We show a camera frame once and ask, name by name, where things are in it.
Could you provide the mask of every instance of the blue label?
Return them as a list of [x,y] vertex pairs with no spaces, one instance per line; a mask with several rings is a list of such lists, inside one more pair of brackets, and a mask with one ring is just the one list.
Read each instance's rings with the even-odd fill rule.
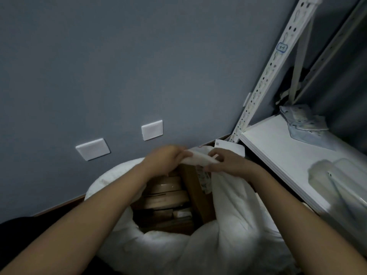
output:
[[282,52],[284,53],[285,51],[287,51],[288,49],[288,45],[282,43],[282,42],[279,42],[278,45],[276,46],[276,49],[279,51],[279,52]]

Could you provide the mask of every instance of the hand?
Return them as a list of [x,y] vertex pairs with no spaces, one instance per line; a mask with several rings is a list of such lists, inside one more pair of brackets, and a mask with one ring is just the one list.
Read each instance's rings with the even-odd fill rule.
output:
[[174,170],[182,159],[192,156],[192,152],[180,146],[164,146],[148,154],[141,165],[151,177],[167,175]]
[[223,171],[227,174],[242,177],[247,181],[251,181],[253,175],[261,170],[261,167],[256,163],[247,160],[230,150],[214,148],[208,153],[211,157],[216,154],[218,154],[218,157],[215,159],[220,163],[206,166],[204,168],[205,171]]

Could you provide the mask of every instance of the forearm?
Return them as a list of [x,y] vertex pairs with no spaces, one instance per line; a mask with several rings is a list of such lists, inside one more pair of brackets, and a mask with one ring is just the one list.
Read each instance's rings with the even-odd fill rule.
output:
[[79,274],[151,175],[138,164],[71,210],[1,274]]
[[364,258],[268,172],[257,170],[251,182],[305,274],[366,274]]

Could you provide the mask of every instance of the white fabric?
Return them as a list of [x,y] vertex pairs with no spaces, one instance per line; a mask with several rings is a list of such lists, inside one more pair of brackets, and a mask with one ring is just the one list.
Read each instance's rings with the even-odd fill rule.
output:
[[[193,157],[182,163],[201,166],[218,163],[207,155],[211,149],[193,148]],[[85,198],[141,161],[142,158],[136,159],[109,170],[90,186]],[[211,179],[217,220],[201,226],[191,236],[158,231],[144,234],[133,222],[128,207],[97,255],[113,269],[129,275],[240,274],[246,270],[276,274],[291,264],[289,250],[250,185],[222,172],[212,173]],[[269,250],[263,243],[271,243],[273,247]]]

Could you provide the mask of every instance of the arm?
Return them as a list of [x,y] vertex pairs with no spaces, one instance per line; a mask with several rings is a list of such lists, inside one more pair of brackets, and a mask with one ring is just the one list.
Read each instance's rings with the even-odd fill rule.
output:
[[206,171],[224,171],[254,185],[305,274],[367,274],[365,259],[262,167],[221,148],[209,153],[216,154],[221,163],[207,166]]
[[188,156],[192,153],[177,146],[152,152],[49,227],[0,274],[82,273],[143,185],[154,176],[168,174]]

